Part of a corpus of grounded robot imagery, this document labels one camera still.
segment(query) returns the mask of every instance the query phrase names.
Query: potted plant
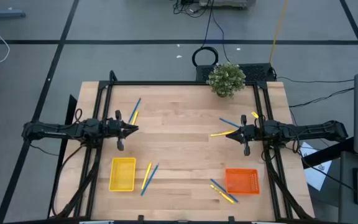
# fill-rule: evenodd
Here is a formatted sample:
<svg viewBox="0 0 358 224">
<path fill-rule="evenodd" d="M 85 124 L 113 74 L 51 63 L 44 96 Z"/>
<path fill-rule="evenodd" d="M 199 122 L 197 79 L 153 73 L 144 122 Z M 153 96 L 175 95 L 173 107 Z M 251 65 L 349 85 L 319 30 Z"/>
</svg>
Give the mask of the potted plant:
<svg viewBox="0 0 358 224">
<path fill-rule="evenodd" d="M 238 65 L 227 63 L 216 65 L 209 74 L 209 80 L 206 81 L 212 87 L 212 92 L 220 97 L 233 97 L 235 91 L 245 87 L 246 75 Z"/>
</svg>

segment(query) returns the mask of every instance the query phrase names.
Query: paper sheet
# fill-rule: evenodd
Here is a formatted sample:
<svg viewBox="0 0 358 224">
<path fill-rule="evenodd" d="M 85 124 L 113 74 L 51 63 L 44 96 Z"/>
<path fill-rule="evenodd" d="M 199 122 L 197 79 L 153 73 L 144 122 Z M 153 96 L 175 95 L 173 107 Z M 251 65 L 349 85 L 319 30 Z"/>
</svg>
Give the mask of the paper sheet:
<svg viewBox="0 0 358 224">
<path fill-rule="evenodd" d="M 303 142 L 300 150 L 304 157 L 317 152 L 316 149 L 310 149 L 310 148 L 312 148 L 312 147 L 309 144 L 307 144 L 306 142 Z M 331 165 L 331 161 L 327 161 L 320 165 L 314 166 L 314 168 L 319 169 L 319 170 L 323 171 L 325 174 L 327 174 L 330 165 Z M 308 182 L 308 184 L 311 185 L 316 190 L 320 191 L 321 187 L 323 186 L 326 176 L 312 168 L 305 169 L 305 175 L 306 175 L 306 181 Z"/>
</svg>

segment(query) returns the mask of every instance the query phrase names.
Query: floor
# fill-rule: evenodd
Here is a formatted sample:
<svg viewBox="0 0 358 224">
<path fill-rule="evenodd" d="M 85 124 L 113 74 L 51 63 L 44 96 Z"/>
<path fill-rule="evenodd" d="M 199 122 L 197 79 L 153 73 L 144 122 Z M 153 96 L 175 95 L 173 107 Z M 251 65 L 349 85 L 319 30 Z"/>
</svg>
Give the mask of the floor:
<svg viewBox="0 0 358 224">
<path fill-rule="evenodd" d="M 197 19 L 174 15 L 173 3 L 0 0 L 0 9 L 22 9 L 27 14 L 23 19 L 0 20 L 0 34 L 11 47 L 7 60 L 0 63 L 0 204 L 21 149 L 22 125 L 31 120 L 45 81 L 51 84 L 40 120 L 62 123 L 69 94 L 78 96 L 83 81 L 108 79 L 111 69 L 119 80 L 195 79 L 191 55 L 203 42 L 208 15 Z M 224 29 L 231 62 L 269 61 L 268 40 L 273 39 L 283 3 L 258 0 L 247 11 L 214 10 Z M 224 63 L 221 38 L 220 30 L 211 22 L 207 44 L 218 50 L 219 62 Z M 278 40 L 272 62 L 278 76 L 295 80 L 350 79 L 358 73 L 358 1 L 289 1 Z M 6 47 L 0 42 L 0 59 L 5 54 Z M 201 52 L 196 60 L 198 64 L 209 64 L 213 56 Z M 351 82 L 280 81 L 285 83 L 290 105 L 352 86 Z M 338 120 L 352 136 L 352 98 L 353 93 L 348 92 L 294 108 L 293 112 L 298 124 Z M 325 147 L 321 141 L 308 143 Z M 58 153 L 59 144 L 52 140 L 37 142 L 54 153 Z M 30 150 L 5 222 L 47 216 L 56 163 L 56 157 Z M 320 193 L 336 193 L 332 184 L 326 185 L 329 183 L 324 183 Z M 328 205 L 335 205 L 335 198 L 325 200 L 327 197 L 313 193 L 313 189 L 311 194 L 317 217 L 335 220 L 337 208 Z"/>
</svg>

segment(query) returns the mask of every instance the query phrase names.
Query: orange basket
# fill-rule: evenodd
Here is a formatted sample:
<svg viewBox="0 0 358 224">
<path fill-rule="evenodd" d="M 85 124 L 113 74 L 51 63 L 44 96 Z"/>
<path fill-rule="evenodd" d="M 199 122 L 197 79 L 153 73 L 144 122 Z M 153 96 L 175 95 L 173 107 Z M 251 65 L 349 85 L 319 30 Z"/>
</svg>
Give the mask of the orange basket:
<svg viewBox="0 0 358 224">
<path fill-rule="evenodd" d="M 258 170 L 226 169 L 225 177 L 229 194 L 259 194 Z"/>
</svg>

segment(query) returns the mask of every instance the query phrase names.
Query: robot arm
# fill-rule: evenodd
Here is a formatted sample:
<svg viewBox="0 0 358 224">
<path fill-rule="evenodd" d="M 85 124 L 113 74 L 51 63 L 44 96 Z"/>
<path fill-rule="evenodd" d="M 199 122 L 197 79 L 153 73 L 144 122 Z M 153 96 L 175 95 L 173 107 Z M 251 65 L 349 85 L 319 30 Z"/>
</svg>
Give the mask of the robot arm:
<svg viewBox="0 0 358 224">
<path fill-rule="evenodd" d="M 247 117 L 241 116 L 241 127 L 226 137 L 245 144 L 244 154 L 249 156 L 249 141 L 267 141 L 270 146 L 284 147 L 289 141 L 296 139 L 319 139 L 325 138 L 329 141 L 345 141 L 347 133 L 344 125 L 337 121 L 328 121 L 323 124 L 295 126 L 283 124 L 278 121 L 263 121 L 263 127 L 254 124 L 246 125 Z"/>
<path fill-rule="evenodd" d="M 117 147 L 124 150 L 122 140 L 139 129 L 138 126 L 126 124 L 121 119 L 121 112 L 116 111 L 116 119 L 105 121 L 86 119 L 70 125 L 45 124 L 40 121 L 24 125 L 23 138 L 39 140 L 42 138 L 75 139 L 87 146 L 96 147 L 103 138 L 117 137 Z"/>
</svg>

